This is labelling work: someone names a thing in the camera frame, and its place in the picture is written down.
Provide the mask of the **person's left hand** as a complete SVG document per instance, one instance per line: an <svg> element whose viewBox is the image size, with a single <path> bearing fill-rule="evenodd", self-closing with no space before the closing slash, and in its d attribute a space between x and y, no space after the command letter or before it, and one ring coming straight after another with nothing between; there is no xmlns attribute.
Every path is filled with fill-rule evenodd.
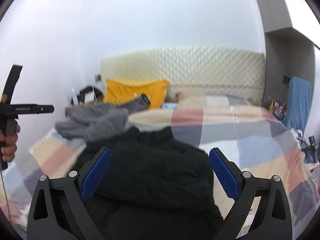
<svg viewBox="0 0 320 240"><path fill-rule="evenodd" d="M15 158L15 152L17 151L18 134L21 128L16 125L15 131L12 135L5 136L1 132L0 141L5 143L5 146L1 147L2 160L6 163L10 163Z"/></svg>

